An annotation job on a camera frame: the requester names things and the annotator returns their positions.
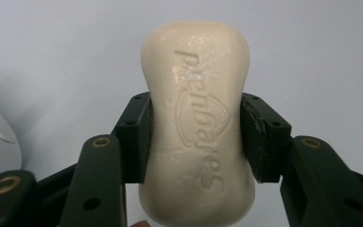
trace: white background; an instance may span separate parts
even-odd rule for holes
[[[213,20],[251,46],[244,92],[292,135],[327,141],[363,173],[363,1],[0,1],[0,111],[38,180],[74,164],[147,91],[140,48],[157,26]],[[258,184],[234,226],[288,226],[278,184]],[[147,219],[128,185],[129,224]]]

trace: wet soap surface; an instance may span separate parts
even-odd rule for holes
[[[221,23],[178,22],[154,30],[141,63],[153,135],[140,202],[165,226],[228,226],[253,203],[239,107],[249,47]]]

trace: screw hole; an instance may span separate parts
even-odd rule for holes
[[[0,180],[0,194],[7,193],[17,187],[22,179],[19,176],[7,176]]]
[[[303,138],[302,143],[310,148],[320,148],[322,143],[313,138]]]
[[[106,147],[110,144],[111,139],[106,138],[106,137],[100,137],[97,138],[93,141],[93,146],[96,148],[102,148],[102,147]]]
[[[279,123],[277,121],[274,121],[274,122],[272,122],[270,124],[272,124],[272,126],[281,126],[282,125],[281,123]]]
[[[101,200],[99,198],[90,198],[84,202],[83,207],[84,210],[92,211],[95,210],[100,204]]]
[[[363,210],[363,205],[360,202],[356,201],[356,200],[346,199],[346,200],[344,200],[344,203],[348,207],[350,207],[350,208],[352,208],[352,209],[354,209],[356,211],[362,211]]]

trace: embossed logo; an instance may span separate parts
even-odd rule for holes
[[[187,83],[176,108],[179,135],[187,147],[210,146],[228,125],[230,115],[216,97],[205,91],[202,80]]]
[[[186,75],[197,75],[199,55],[175,50],[182,58]],[[226,107],[205,88],[203,77],[183,77],[187,83],[181,91],[176,105],[176,124],[179,136],[189,148],[196,148],[203,155],[201,185],[207,190],[223,191],[221,166],[218,151],[214,148],[216,138],[225,131],[230,121]]]

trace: soap bar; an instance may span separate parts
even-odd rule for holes
[[[164,226],[236,223],[254,199],[240,134],[247,42],[225,24],[177,22],[148,36],[141,64],[153,107],[143,209]]]

